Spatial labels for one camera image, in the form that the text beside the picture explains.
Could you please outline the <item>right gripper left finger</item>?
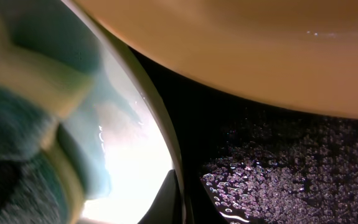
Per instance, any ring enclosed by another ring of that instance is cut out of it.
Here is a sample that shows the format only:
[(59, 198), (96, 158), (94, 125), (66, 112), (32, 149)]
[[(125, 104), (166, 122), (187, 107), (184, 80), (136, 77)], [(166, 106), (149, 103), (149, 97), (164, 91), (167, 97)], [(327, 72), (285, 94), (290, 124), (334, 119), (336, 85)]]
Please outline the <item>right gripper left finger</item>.
[(170, 170), (139, 224), (181, 224), (182, 203), (176, 172)]

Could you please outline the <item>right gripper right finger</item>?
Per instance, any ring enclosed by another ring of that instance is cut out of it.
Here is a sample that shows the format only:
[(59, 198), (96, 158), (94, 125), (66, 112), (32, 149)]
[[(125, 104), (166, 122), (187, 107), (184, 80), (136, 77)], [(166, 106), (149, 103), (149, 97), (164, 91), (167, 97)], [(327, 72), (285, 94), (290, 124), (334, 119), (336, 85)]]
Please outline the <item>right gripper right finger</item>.
[(249, 218), (233, 207), (232, 197), (227, 196), (224, 185), (203, 177), (194, 179), (194, 221), (205, 224), (250, 223)]

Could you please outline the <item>light blue plate front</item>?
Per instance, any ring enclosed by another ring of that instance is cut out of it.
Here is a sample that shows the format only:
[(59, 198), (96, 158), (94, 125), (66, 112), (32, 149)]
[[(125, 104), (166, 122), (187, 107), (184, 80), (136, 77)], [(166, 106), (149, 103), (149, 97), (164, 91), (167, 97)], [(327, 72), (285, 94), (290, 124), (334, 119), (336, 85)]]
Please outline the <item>light blue plate front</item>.
[(82, 220), (139, 223), (152, 205), (167, 173), (174, 169), (187, 221), (180, 147), (172, 121), (130, 48), (88, 16), (73, 1), (65, 5), (97, 40), (99, 81), (95, 87), (98, 139), (104, 151), (110, 188), (85, 203)]

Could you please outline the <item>yellow plate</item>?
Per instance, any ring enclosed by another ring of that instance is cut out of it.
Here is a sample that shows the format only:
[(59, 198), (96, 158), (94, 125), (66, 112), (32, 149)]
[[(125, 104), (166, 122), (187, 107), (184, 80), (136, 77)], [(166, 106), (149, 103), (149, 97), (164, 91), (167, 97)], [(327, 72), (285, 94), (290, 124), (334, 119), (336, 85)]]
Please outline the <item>yellow plate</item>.
[(358, 0), (80, 0), (162, 66), (269, 105), (358, 119)]

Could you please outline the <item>green yellow sponge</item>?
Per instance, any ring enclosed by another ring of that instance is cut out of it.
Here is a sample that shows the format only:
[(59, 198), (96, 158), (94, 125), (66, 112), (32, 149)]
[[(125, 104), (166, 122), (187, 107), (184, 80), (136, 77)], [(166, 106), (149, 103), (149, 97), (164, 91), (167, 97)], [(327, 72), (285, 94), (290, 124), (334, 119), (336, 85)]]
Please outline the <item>green yellow sponge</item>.
[(100, 52), (70, 1), (0, 1), (0, 223), (76, 223), (109, 191), (88, 104)]

